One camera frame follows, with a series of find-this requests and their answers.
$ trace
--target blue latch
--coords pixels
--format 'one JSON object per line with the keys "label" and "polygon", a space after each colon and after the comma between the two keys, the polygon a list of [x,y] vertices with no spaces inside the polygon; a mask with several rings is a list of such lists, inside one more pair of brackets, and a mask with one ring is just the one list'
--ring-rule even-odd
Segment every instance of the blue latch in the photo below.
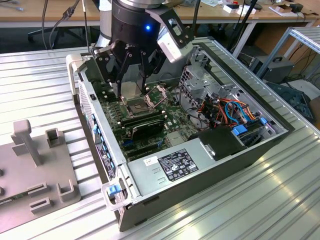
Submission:
{"label": "blue latch", "polygon": [[98,128],[98,125],[97,125],[97,124],[93,125],[93,132],[94,132],[95,134],[97,133],[97,128]]}
{"label": "blue latch", "polygon": [[246,131],[248,131],[248,129],[246,129],[245,126],[243,125],[238,125],[238,126],[235,126],[233,129],[232,129],[232,132],[238,136],[239,134],[243,134],[245,133]]}
{"label": "blue latch", "polygon": [[267,124],[267,119],[265,119],[264,117],[261,117],[260,118],[260,122],[263,124],[263,125],[266,125]]}
{"label": "blue latch", "polygon": [[115,194],[118,194],[122,191],[121,189],[121,186],[119,184],[116,184],[116,185],[112,185],[112,186],[109,186],[106,191],[108,192],[108,195],[111,197]]}

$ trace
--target black cable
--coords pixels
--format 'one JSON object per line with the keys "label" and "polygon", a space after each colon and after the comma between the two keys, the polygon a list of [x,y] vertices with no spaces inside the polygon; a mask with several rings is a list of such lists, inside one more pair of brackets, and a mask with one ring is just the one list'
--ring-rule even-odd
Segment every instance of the black cable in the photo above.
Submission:
{"label": "black cable", "polygon": [[236,32],[235,32],[235,37],[233,37],[233,38],[231,39],[231,41],[229,42],[228,47],[227,47],[227,50],[228,50],[228,51],[231,50],[231,48],[233,47],[233,45],[234,45],[234,43],[235,43],[235,40],[236,40],[237,36],[241,33],[242,29],[245,27],[246,21],[247,21],[247,19],[249,18],[249,15],[251,14],[252,9],[254,9],[254,6],[256,5],[257,1],[258,1],[258,0],[252,0],[252,1],[251,1],[251,5],[250,5],[248,11],[246,12],[246,14],[245,14],[245,16],[244,16],[244,18],[243,18],[243,20],[242,20],[242,22],[241,22],[241,24],[240,24],[240,27],[238,27],[238,26],[235,27],[235,28],[236,28],[236,29],[235,29],[235,30],[236,30]]}
{"label": "black cable", "polygon": [[242,10],[241,10],[240,16],[239,16],[239,18],[238,18],[238,22],[236,23],[236,25],[235,25],[232,33],[231,33],[229,43],[230,43],[230,41],[232,40],[232,37],[233,37],[234,34],[235,34],[235,31],[236,31],[236,28],[238,27],[238,24],[240,23],[240,19],[241,19],[241,17],[242,17],[242,13],[243,13],[243,11],[244,11],[245,4],[246,4],[246,1],[244,0],[244,1],[243,1],[243,5],[242,5]]}
{"label": "black cable", "polygon": [[311,56],[311,52],[312,52],[312,49],[310,49],[310,52],[309,52],[309,56],[308,56],[308,59],[306,60],[306,63],[304,65],[304,67],[302,68],[302,70],[300,71],[300,74],[302,74],[308,67],[308,62],[309,62],[309,59],[310,59],[310,56]]}
{"label": "black cable", "polygon": [[85,41],[88,48],[88,53],[90,52],[89,41],[88,41],[88,25],[87,25],[87,12],[84,11],[84,27],[85,27]]}
{"label": "black cable", "polygon": [[57,26],[62,22],[62,21],[65,21],[65,20],[68,20],[69,18],[71,18],[71,16],[74,14],[75,12],[75,9],[78,5],[78,3],[80,2],[80,0],[76,0],[74,2],[74,4],[70,7],[68,7],[67,10],[64,11],[64,13],[62,14],[62,17],[59,21],[57,21],[55,23],[55,25],[53,26],[51,32],[50,32],[50,36],[49,36],[49,44],[50,44],[50,48],[53,49],[52,45],[51,45],[51,36],[53,34],[53,32],[55,31],[55,29],[57,28]]}
{"label": "black cable", "polygon": [[45,40],[45,16],[47,12],[47,6],[48,6],[48,0],[44,0],[44,6],[42,10],[42,17],[41,17],[41,34],[42,34],[43,45],[46,50],[48,50],[46,40]]}
{"label": "black cable", "polygon": [[291,56],[289,57],[288,60],[290,60],[302,46],[303,46],[303,44],[301,43],[300,46],[291,54]]}
{"label": "black cable", "polygon": [[55,25],[53,26],[51,32],[50,32],[50,35],[49,35],[49,44],[50,44],[50,48],[53,49],[52,47],[52,44],[51,44],[51,37],[52,37],[52,34],[54,33],[55,29],[57,28],[57,26],[64,20],[64,18],[62,17],[59,21],[57,21],[55,23]]}
{"label": "black cable", "polygon": [[195,7],[194,7],[194,14],[193,14],[193,20],[192,20],[192,27],[191,27],[191,31],[192,31],[193,36],[196,35],[196,24],[197,24],[200,2],[201,2],[201,0],[196,0]]}
{"label": "black cable", "polygon": [[316,57],[316,54],[313,56],[313,58],[311,59],[311,61],[310,61],[309,63],[308,63],[308,61],[307,61],[308,65],[304,67],[304,70],[303,70],[301,73],[303,73],[305,70],[307,70],[307,68],[308,68],[309,65],[312,63],[312,61],[315,59],[315,57]]}
{"label": "black cable", "polygon": [[180,105],[180,108],[181,108],[183,111],[185,111],[185,113],[186,113],[187,115],[189,115],[190,117],[192,117],[192,118],[194,118],[194,119],[198,119],[200,122],[203,122],[203,123],[205,123],[205,124],[208,124],[205,120],[203,120],[203,119],[201,119],[201,118],[199,118],[199,117],[196,117],[196,116],[191,115],[190,113],[188,113],[188,112],[182,107],[182,105],[181,105],[181,92],[182,92],[182,88],[183,88],[184,83],[185,83],[186,80],[187,80],[187,79],[185,79],[185,80],[182,82],[181,86],[180,86],[180,91],[179,91],[179,105]]}

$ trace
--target power cable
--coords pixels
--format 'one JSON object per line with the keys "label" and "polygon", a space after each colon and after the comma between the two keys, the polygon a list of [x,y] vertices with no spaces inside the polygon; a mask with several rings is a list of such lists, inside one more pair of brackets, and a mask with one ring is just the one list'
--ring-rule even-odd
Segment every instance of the power cable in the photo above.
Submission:
{"label": "power cable", "polygon": [[242,13],[244,12],[245,4],[246,4],[246,1],[243,1],[242,10],[241,10],[240,16],[239,16],[239,18],[238,18],[238,22],[236,23],[236,25],[235,25],[235,27],[234,27],[234,29],[233,29],[233,31],[232,31],[232,34],[231,34],[231,36],[230,36],[230,41],[233,39],[233,36],[234,36],[234,34],[235,34],[235,31],[236,31],[236,28],[238,27],[238,24],[240,23],[240,19],[241,19],[241,17],[242,17]]}
{"label": "power cable", "polygon": [[51,45],[51,36],[52,36],[53,32],[55,31],[55,29],[57,28],[57,26],[58,26],[62,21],[68,20],[68,19],[74,14],[75,9],[76,9],[76,7],[77,7],[77,5],[78,5],[79,2],[80,2],[80,0],[76,0],[72,6],[68,7],[68,9],[65,10],[64,13],[62,14],[62,18],[61,18],[59,21],[57,21],[57,22],[55,23],[55,25],[53,26],[53,28],[52,28],[52,30],[51,30],[51,32],[50,32],[50,36],[49,36],[49,43],[50,43],[50,48],[51,48],[51,49],[53,49],[53,47],[52,47],[52,45]]}
{"label": "power cable", "polygon": [[88,53],[90,52],[89,41],[88,41],[88,24],[87,24],[87,11],[86,11],[86,0],[82,0],[82,9],[84,14],[84,27],[85,27],[85,41],[88,48]]}
{"label": "power cable", "polygon": [[46,50],[48,50],[46,40],[45,40],[45,16],[47,12],[47,6],[48,6],[48,0],[44,0],[44,6],[42,10],[42,17],[41,17],[41,35],[42,35],[43,45]]}
{"label": "power cable", "polygon": [[312,52],[312,49],[310,49],[308,59],[306,60],[306,63],[305,63],[305,65],[304,65],[304,67],[303,67],[302,70],[300,71],[300,74],[302,74],[302,73],[309,67],[309,65],[311,64],[311,62],[315,59],[316,55],[314,55],[313,58],[311,59],[311,61],[309,62],[309,58],[310,58],[310,56],[311,56],[311,52]]}
{"label": "power cable", "polygon": [[251,5],[250,5],[248,11],[246,12],[246,14],[244,16],[244,18],[242,20],[242,23],[240,24],[240,27],[238,27],[238,26],[235,27],[235,37],[231,38],[231,41],[229,42],[228,47],[227,47],[228,51],[231,50],[231,48],[233,47],[233,45],[235,43],[235,40],[236,40],[237,36],[239,36],[239,34],[241,33],[242,29],[245,27],[246,21],[249,18],[249,15],[251,14],[252,9],[254,9],[254,6],[256,5],[257,1],[258,0],[252,0],[251,1]]}
{"label": "power cable", "polygon": [[50,48],[53,49],[52,47],[52,44],[51,44],[51,37],[52,37],[52,34],[54,33],[54,31],[56,30],[57,26],[64,20],[64,18],[62,17],[59,21],[57,21],[55,23],[55,25],[53,26],[51,32],[50,32],[50,35],[49,35],[49,44],[50,44]]}
{"label": "power cable", "polygon": [[193,36],[196,35],[196,24],[197,24],[200,2],[201,2],[201,0],[196,0],[195,7],[194,7],[194,14],[193,14],[193,20],[192,20],[192,27],[191,27],[191,31],[192,31]]}
{"label": "power cable", "polygon": [[300,46],[291,54],[291,56],[289,57],[288,60],[290,60],[302,46],[303,46],[303,44],[301,43]]}

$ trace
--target motherboard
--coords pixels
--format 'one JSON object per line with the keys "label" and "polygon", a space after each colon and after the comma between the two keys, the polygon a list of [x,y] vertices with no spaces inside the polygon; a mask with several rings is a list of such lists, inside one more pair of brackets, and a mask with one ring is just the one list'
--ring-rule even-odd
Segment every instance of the motherboard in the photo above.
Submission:
{"label": "motherboard", "polygon": [[173,85],[159,82],[147,87],[150,91],[144,96],[99,99],[128,161],[184,143],[198,131],[181,109]]}

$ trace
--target power supply label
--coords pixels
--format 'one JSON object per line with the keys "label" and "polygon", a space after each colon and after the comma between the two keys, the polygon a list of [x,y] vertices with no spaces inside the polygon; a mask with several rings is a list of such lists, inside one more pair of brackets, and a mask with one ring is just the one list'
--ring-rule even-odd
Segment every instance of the power supply label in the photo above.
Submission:
{"label": "power supply label", "polygon": [[186,149],[158,158],[158,161],[171,182],[199,170]]}

